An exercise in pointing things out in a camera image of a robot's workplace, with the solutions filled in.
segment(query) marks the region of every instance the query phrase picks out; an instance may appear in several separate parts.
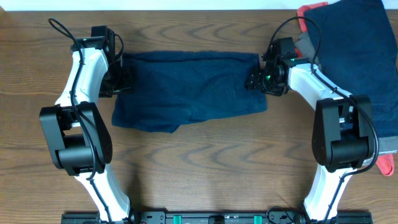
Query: blue cloth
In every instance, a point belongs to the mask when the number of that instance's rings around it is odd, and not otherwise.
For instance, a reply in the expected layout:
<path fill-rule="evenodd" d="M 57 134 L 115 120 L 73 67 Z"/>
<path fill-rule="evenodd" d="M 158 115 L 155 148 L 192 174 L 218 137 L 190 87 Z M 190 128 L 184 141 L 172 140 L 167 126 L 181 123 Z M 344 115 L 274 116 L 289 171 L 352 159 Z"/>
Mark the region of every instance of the blue cloth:
<path fill-rule="evenodd" d="M 148 52 L 124 54 L 134 93 L 119 95 L 112 124 L 148 132 L 174 132 L 181 124 L 267 109 L 260 91 L 244 83 L 258 68 L 258 54 Z"/>
<path fill-rule="evenodd" d="M 305 12 L 322 35 L 322 72 L 354 95 L 372 102 L 379 137 L 398 136 L 397 44 L 381 0 L 342 0 Z M 318 31 L 306 22 L 312 44 Z"/>

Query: wood grain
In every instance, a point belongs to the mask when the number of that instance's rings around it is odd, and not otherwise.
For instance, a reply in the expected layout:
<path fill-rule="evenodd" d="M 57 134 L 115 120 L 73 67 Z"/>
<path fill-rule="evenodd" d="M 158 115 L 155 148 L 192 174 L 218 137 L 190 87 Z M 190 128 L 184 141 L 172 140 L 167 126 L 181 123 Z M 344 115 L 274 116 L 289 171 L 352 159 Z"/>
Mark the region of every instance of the wood grain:
<path fill-rule="evenodd" d="M 398 34 L 398 12 L 388 11 Z M 263 52 L 295 11 L 8 12 L 0 23 L 0 222 L 59 223 L 65 211 L 96 210 L 83 187 L 57 170 L 39 123 L 70 73 L 70 40 L 47 23 L 56 17 L 79 37 L 106 24 L 126 51 Z M 280 37 L 300 33 L 297 22 Z M 317 163 L 313 111 L 295 93 L 267 97 L 264 113 L 180 127 L 174 134 L 111 125 L 116 98 L 99 110 L 114 146 L 112 165 L 137 207 L 169 210 L 266 210 L 297 207 Z M 375 223 L 398 220 L 398 180 L 377 168 L 353 177 L 340 209 L 370 210 Z"/>

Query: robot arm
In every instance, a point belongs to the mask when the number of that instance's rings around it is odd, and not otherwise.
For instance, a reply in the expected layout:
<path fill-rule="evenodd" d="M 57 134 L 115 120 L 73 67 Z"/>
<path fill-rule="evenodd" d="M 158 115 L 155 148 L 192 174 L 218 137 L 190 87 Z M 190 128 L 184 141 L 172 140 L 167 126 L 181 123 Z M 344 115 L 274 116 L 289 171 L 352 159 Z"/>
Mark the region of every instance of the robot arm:
<path fill-rule="evenodd" d="M 83 66 L 76 85 L 76 107 L 81 113 L 88 134 L 96 148 L 99 164 L 92 180 L 93 158 L 87 136 L 67 136 L 64 131 L 77 128 L 80 123 L 73 114 L 70 91 L 80 63 L 76 45 L 72 46 L 73 66 L 69 79 L 55 106 L 42 108 L 40 121 L 49 145 L 54 164 L 74 175 L 87 189 L 99 210 L 102 221 L 127 220 L 130 201 L 121 190 L 111 165 L 112 143 L 106 126 L 96 107 L 99 96 L 111 96 L 129 92 L 126 84 L 131 80 L 128 72 L 122 72 L 121 58 L 115 58 L 114 33 L 106 26 L 93 27 L 91 37 L 78 39 L 83 53 Z"/>
<path fill-rule="evenodd" d="M 266 61 L 266 68 L 249 76 L 246 83 L 249 90 L 281 96 L 292 89 L 315 110 L 312 150 L 318 167 L 303 206 L 309 220 L 323 221 L 338 189 L 340 177 L 356 171 L 365 159 L 373 155 L 374 139 L 370 127 L 355 108 L 324 84 L 327 82 L 330 86 L 336 86 L 331 80 L 317 71 L 324 81 L 321 82 L 313 74 L 308 59 L 298 58 L 291 37 L 275 40 L 263 60 Z M 353 96 L 348 91 L 336 89 L 352 97 L 371 116 L 367 96 Z M 338 202 L 350 177 L 347 176 L 342 183 L 327 219 L 337 215 Z"/>

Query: red fabric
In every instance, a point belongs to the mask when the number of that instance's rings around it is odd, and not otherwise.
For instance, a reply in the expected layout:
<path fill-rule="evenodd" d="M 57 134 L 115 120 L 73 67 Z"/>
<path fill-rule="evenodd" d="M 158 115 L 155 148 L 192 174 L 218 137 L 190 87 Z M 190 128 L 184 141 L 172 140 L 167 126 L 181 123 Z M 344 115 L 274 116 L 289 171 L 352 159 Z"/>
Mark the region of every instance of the red fabric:
<path fill-rule="evenodd" d="M 307 10 L 315 9 L 317 7 L 327 6 L 327 5 L 328 5 L 327 2 L 321 2 L 321 3 L 311 4 L 311 5 L 305 5 L 305 6 L 300 7 L 297 10 L 297 15 L 298 16 L 304 16 L 304 12 L 307 11 Z M 303 19 L 298 19 L 298 22 L 300 23 L 301 31 L 303 31 L 303 32 L 308 31 L 307 30 L 307 26 L 305 25 L 305 22 L 304 22 Z"/>
<path fill-rule="evenodd" d="M 303 57 L 303 55 L 297 48 L 294 48 L 294 52 L 298 55 L 298 57 Z"/>
<path fill-rule="evenodd" d="M 381 173 L 387 177 L 394 173 L 394 158 L 392 154 L 382 155 L 376 161 Z"/>

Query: black cable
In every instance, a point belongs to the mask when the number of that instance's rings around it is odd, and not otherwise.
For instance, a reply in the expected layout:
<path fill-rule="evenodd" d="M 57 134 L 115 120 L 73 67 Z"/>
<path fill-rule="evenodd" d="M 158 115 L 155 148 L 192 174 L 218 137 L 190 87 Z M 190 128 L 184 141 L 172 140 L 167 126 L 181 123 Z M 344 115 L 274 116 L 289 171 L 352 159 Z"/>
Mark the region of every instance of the black cable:
<path fill-rule="evenodd" d="M 330 204 L 329 204 L 328 211 L 326 212 L 325 218 L 324 218 L 323 221 L 322 221 L 322 224 L 324 224 L 324 223 L 326 223 L 326 221 L 328 220 L 328 216 L 329 216 L 329 214 L 330 214 L 331 208 L 333 207 L 333 204 L 335 203 L 335 200 L 336 200 L 336 198 L 337 198 L 338 192 L 340 191 L 341 185 L 342 185 L 343 182 L 344 182 L 344 179 L 345 179 L 347 176 L 349 176 L 349 175 L 356 175 L 356 174 L 361 174 L 361 173 L 363 173 L 363 172 L 366 172 L 366 171 L 368 171 L 369 169 L 371 169 L 371 168 L 376 164 L 377 158 L 379 157 L 379 148 L 380 148 L 380 147 L 379 147 L 379 138 L 377 137 L 376 128 L 374 127 L 371 118 L 368 116 L 368 114 L 366 114 L 366 112 L 362 109 L 362 107 L 358 106 L 358 104 L 356 104 L 356 102 L 352 99 L 352 97 L 348 97 L 348 96 L 342 94 L 342 92 L 340 92 L 340 91 L 338 90 L 337 86 L 331 86 L 331 85 L 330 85 L 328 82 L 326 82 L 322 77 L 320 77 L 319 74 L 317 73 L 317 71 L 313 68 L 313 64 L 314 64 L 315 59 L 316 59 L 316 57 L 317 57 L 317 55 L 318 55 L 318 51 L 319 51 L 319 48 L 320 48 L 320 46 L 321 46 L 321 39 L 322 39 L 321 30 L 319 29 L 318 25 L 317 25 L 313 20 L 311 20 L 311 19 L 309 19 L 309 18 L 306 18 L 306 17 L 303 17 L 303 16 L 295 16 L 295 17 L 292 17 L 292 18 L 290 18 L 290 19 L 287 19 L 285 22 L 283 22 L 283 23 L 277 28 L 277 30 L 274 32 L 274 34 L 272 35 L 271 41 L 269 42 L 269 45 L 268 45 L 268 48 L 267 48 L 267 52 L 264 54 L 264 57 L 263 57 L 263 58 L 267 58 L 267 54 L 268 54 L 269 49 L 270 49 L 270 47 L 271 47 L 271 45 L 272 45 L 272 42 L 274 41 L 274 37 L 275 37 L 276 33 L 278 33 L 278 31 L 280 30 L 280 28 L 282 28 L 286 23 L 288 23 L 289 21 L 292 21 L 292 20 L 294 20 L 294 19 L 305 19 L 306 21 L 311 22 L 311 23 L 317 28 L 317 30 L 318 30 L 319 41 L 318 41 L 317 48 L 316 48 L 316 50 L 315 50 L 315 54 L 314 54 L 314 56 L 313 56 L 313 58 L 312 58 L 312 61 L 311 61 L 311 71 L 312 71 L 312 73 L 313 73 L 313 74 L 316 76 L 316 78 L 319 79 L 323 84 L 325 84 L 328 88 L 330 88 L 330 89 L 331 89 L 333 92 L 335 92 L 337 95 L 339 95 L 339 96 L 341 96 L 342 98 L 344 98 L 351 106 L 353 106 L 354 108 L 356 108 L 356 109 L 358 110 L 358 112 L 362 115 L 362 117 L 366 120 L 366 122 L 368 123 L 369 127 L 371 128 L 372 135 L 373 135 L 373 138 L 374 138 L 374 155 L 373 155 L 373 159 L 372 159 L 371 163 L 370 163 L 367 167 L 365 167 L 365 168 L 363 168 L 363 169 L 356 170 L 356 171 L 349 172 L 349 173 L 345 173 L 345 174 L 343 174 L 343 175 L 340 177 L 340 181 L 339 181 L 339 184 L 338 184 L 338 186 L 337 186 L 337 188 L 336 188 L 335 194 L 333 195 L 333 198 L 332 198 L 332 200 L 331 200 L 331 202 L 330 202 Z"/>
<path fill-rule="evenodd" d="M 109 223 L 109 224 L 112 224 L 113 221 L 112 221 L 112 218 L 111 218 L 111 214 L 110 214 L 110 212 L 109 212 L 109 207 L 106 205 L 104 199 L 102 198 L 100 192 L 98 191 L 97 186 L 96 186 L 95 183 L 94 183 L 94 180 L 90 180 L 90 184 L 91 184 L 91 186 L 93 186 L 93 189 L 94 189 L 94 191 L 95 191 L 95 194 L 97 195 L 98 199 L 100 200 L 100 202 L 101 202 L 102 205 L 104 206 L 106 215 L 108 216 L 108 221 L 109 221 L 108 223 Z"/>
<path fill-rule="evenodd" d="M 268 218 L 268 220 L 269 220 L 270 222 L 273 222 L 273 221 L 271 221 L 271 219 L 269 218 L 269 214 L 268 214 L 268 213 L 269 213 L 271 210 L 273 210 L 274 208 L 279 208 L 280 210 L 282 210 L 284 213 L 286 213 L 287 218 L 289 218 L 290 221 L 294 222 L 293 218 L 290 217 L 290 215 L 289 215 L 289 214 L 284 210 L 284 208 L 282 208 L 281 206 L 272 206 L 270 209 L 268 209 L 268 211 L 266 212 L 266 218 Z"/>
<path fill-rule="evenodd" d="M 65 32 L 63 32 L 62 30 L 58 29 L 58 27 L 56 27 L 52 22 L 55 22 L 55 23 L 56 23 L 58 26 L 60 26 Z M 71 91 L 69 92 L 69 94 L 70 94 L 70 102 L 71 102 L 71 104 L 72 104 L 72 110 L 73 110 L 74 114 L 76 115 L 76 118 L 77 118 L 78 122 L 80 123 L 81 130 L 83 131 L 83 134 L 84 134 L 84 135 L 87 137 L 87 139 L 88 139 L 88 144 L 90 145 L 90 149 L 91 149 L 91 156 L 93 156 L 93 171 L 91 172 L 91 175 L 87 178 L 87 180 L 92 180 L 92 179 L 94 178 L 95 172 L 96 172 L 96 165 L 97 165 L 97 164 L 96 164 L 96 162 L 97 162 L 97 161 L 96 161 L 96 155 L 97 155 L 97 152 L 96 152 L 96 148 L 95 148 L 95 146 L 94 146 L 93 140 L 92 140 L 92 138 L 91 138 L 91 136 L 90 136 L 90 134 L 89 134 L 89 132 L 88 132 L 88 130 L 87 130 L 87 127 L 86 127 L 86 125 L 84 124 L 84 122 L 83 122 L 83 120 L 82 120 L 82 118 L 81 118 L 81 116 L 80 116 L 80 113 L 79 113 L 79 111 L 78 111 L 77 108 L 76 108 L 76 104 L 75 104 L 75 99 L 76 99 L 76 95 L 75 95 L 75 93 L 76 93 L 76 86 L 77 86 L 77 83 L 78 83 L 78 81 L 79 81 L 79 76 L 80 76 L 81 68 L 83 68 L 83 64 L 84 64 L 83 53 L 82 53 L 81 48 L 80 48 L 80 45 L 79 45 L 79 43 L 76 41 L 75 37 L 69 32 L 69 30 L 68 30 L 64 25 L 62 25 L 58 20 L 56 20 L 56 19 L 54 19 L 54 18 L 49 18 L 49 23 L 50 23 L 50 25 L 51 25 L 55 30 L 57 30 L 57 31 L 60 32 L 61 34 L 65 35 L 65 36 L 67 36 L 67 37 L 69 37 L 69 38 L 71 38 L 71 40 L 72 40 L 73 43 L 76 45 L 76 47 L 77 47 L 77 49 L 78 49 L 78 52 L 79 52 L 79 56 L 80 56 L 79 67 L 78 67 L 78 69 L 77 69 L 76 77 L 75 77 L 75 79 L 74 79 L 74 81 L 73 81 L 72 89 L 71 89 Z"/>
<path fill-rule="evenodd" d="M 274 68 L 276 68 L 276 63 L 277 63 L 277 61 L 278 61 L 279 58 L 280 58 L 280 55 L 276 55 L 276 56 L 275 56 L 275 59 L 274 59 Z M 263 87 L 265 90 L 269 91 L 268 88 L 267 88 L 267 85 L 266 85 L 266 83 L 265 83 L 265 78 L 266 78 L 266 76 L 263 75 L 263 76 L 262 76 L 262 80 L 261 80 L 262 87 Z"/>
<path fill-rule="evenodd" d="M 116 37 L 119 37 L 120 43 L 122 44 L 122 48 L 120 49 L 119 53 L 115 56 L 115 60 L 118 60 L 120 57 L 122 57 L 123 51 L 124 51 L 124 43 L 122 38 L 120 37 L 119 34 L 114 34 Z"/>

